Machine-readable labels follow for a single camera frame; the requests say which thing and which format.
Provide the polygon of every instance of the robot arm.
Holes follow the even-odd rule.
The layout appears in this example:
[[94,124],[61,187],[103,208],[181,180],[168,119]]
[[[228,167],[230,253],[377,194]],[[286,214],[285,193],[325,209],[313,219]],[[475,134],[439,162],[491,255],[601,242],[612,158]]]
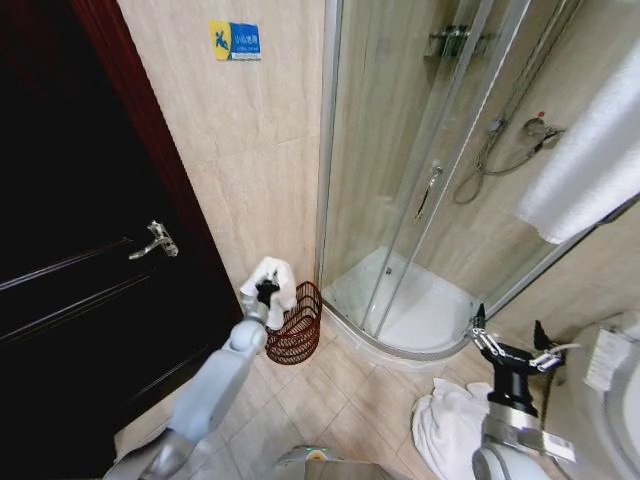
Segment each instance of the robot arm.
[[279,287],[264,281],[258,297],[224,346],[215,351],[177,399],[169,426],[153,441],[128,453],[105,475],[110,480],[170,478],[189,460],[198,442],[224,419],[246,381],[258,351],[267,342],[265,323],[271,294]]
[[562,350],[576,345],[555,345],[536,322],[534,345],[542,353],[498,343],[484,329],[484,306],[473,319],[471,337],[482,356],[493,365],[494,390],[487,398],[489,414],[482,423],[482,445],[473,454],[478,480],[548,479],[534,455],[550,455],[575,461],[573,446],[540,429],[528,377],[547,373],[563,362]]

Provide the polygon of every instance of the door handle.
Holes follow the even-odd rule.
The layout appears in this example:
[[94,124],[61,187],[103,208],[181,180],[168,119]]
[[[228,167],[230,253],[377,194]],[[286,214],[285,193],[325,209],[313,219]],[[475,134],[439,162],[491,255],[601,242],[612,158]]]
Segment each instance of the door handle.
[[431,191],[431,187],[436,183],[438,177],[442,173],[442,168],[433,167],[431,170],[431,178],[429,178],[429,184],[427,185],[427,189],[424,191],[424,195],[422,196],[422,202],[420,202],[420,206],[418,207],[418,211],[416,212],[415,219],[420,220],[422,218],[422,214],[424,213],[424,205],[427,203],[427,197],[429,196],[429,191]]
[[142,250],[138,250],[137,252],[133,252],[129,254],[129,260],[137,260],[138,258],[144,257],[147,253],[153,250],[156,247],[162,247],[164,253],[169,257],[176,257],[178,255],[178,246],[175,244],[167,229],[164,228],[164,225],[153,220],[147,228],[153,233],[153,236],[156,237],[153,242],[144,247]]

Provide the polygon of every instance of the shower enclosure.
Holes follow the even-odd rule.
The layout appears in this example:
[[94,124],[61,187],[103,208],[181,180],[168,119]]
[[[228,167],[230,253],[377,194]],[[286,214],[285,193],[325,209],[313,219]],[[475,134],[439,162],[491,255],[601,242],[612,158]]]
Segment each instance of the shower enclosure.
[[514,211],[638,10],[327,1],[318,280],[349,329],[400,358],[450,356],[480,303],[490,318],[589,233],[550,244]]

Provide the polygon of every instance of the blue sign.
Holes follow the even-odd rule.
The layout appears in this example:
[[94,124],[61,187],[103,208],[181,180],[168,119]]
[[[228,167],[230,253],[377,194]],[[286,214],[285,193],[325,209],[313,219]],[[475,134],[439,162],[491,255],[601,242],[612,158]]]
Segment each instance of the blue sign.
[[258,60],[260,58],[260,36],[257,25],[231,24],[231,58],[233,60]]

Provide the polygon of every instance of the wall sign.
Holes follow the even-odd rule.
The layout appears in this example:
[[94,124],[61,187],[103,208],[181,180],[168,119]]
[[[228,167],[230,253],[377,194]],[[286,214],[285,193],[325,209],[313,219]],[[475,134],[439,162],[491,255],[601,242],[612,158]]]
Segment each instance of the wall sign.
[[257,25],[210,20],[209,33],[216,60],[260,60]]

